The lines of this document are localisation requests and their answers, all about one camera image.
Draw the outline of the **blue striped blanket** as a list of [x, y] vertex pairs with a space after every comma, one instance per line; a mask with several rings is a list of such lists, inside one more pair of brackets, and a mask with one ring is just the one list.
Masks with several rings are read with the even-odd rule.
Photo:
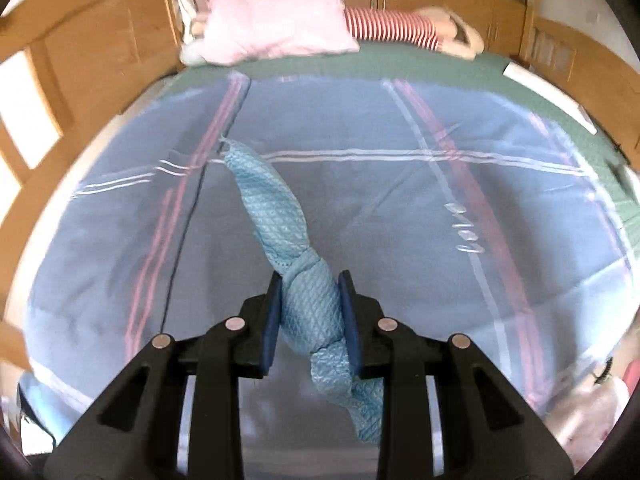
[[201, 335], [274, 270], [295, 302], [241, 386], [250, 476], [373, 469], [381, 391], [347, 378], [322, 278], [469, 334], [538, 412], [639, 303], [623, 221], [555, 122], [426, 82], [231, 74], [152, 103], [79, 181], [29, 295], [28, 405], [62, 439], [153, 336]]

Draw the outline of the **blue cloth rag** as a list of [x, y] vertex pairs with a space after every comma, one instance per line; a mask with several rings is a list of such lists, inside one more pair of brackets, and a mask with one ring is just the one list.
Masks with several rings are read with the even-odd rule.
[[222, 158], [265, 256], [282, 278], [281, 327], [288, 344], [309, 360], [318, 393], [349, 412], [358, 439], [378, 442], [383, 383], [350, 370], [340, 291], [311, 246], [302, 206], [273, 166], [245, 144], [225, 140]]

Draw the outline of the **white flat board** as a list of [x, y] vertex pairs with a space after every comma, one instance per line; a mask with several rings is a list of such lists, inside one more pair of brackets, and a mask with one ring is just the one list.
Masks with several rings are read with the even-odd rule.
[[577, 122], [593, 136], [597, 134], [597, 127], [582, 107], [582, 104], [579, 104], [564, 91], [555, 87], [554, 84], [550, 84], [549, 81], [530, 70], [526, 70], [526, 68], [515, 62], [510, 62], [506, 66], [503, 70], [503, 76], [538, 94], [538, 96], [562, 110], [567, 116], [570, 116], [574, 122]]

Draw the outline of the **wooden bunk bed frame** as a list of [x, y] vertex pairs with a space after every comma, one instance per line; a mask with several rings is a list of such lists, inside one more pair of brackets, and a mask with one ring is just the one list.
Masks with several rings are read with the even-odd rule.
[[[18, 191], [1, 217], [1, 359], [18, 370], [30, 364], [22, 331], [32, 276], [50, 240], [46, 211], [79, 157], [117, 115], [152, 84], [173, 86], [212, 78], [212, 66], [184, 68], [178, 59], [175, 0], [23, 0], [1, 20], [1, 55], [26, 58], [27, 73], [56, 134], [40, 162], [29, 165], [9, 133], [1, 157]], [[506, 60], [485, 54], [472, 62], [404, 44], [366, 44], [356, 54], [251, 62], [247, 73], [407, 78], [503, 94], [548, 117], [572, 137], [611, 196], [630, 238], [639, 234], [639, 209], [613, 168], [623, 159], [603, 131], [595, 136], [562, 110], [502, 70]]]

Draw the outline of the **green bed mattress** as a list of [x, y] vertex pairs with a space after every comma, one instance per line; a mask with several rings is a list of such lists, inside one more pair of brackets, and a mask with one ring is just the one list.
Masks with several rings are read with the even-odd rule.
[[333, 263], [377, 250], [420, 254], [450, 236], [474, 248], [639, 247], [639, 207], [617, 156], [551, 104], [473, 62], [392, 44], [356, 54], [250, 62], [222, 132], [270, 159]]

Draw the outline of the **pink pillow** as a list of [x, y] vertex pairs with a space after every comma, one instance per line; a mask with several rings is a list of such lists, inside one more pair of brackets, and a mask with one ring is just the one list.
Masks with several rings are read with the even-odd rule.
[[249, 60], [355, 53], [344, 0], [208, 0], [184, 44], [186, 66], [232, 66]]

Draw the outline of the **striped plush doll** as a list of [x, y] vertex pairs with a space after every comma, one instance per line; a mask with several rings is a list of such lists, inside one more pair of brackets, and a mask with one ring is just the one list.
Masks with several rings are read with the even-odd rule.
[[357, 40], [398, 42], [473, 61], [485, 51], [480, 33], [454, 11], [427, 6], [413, 12], [346, 8], [346, 26]]

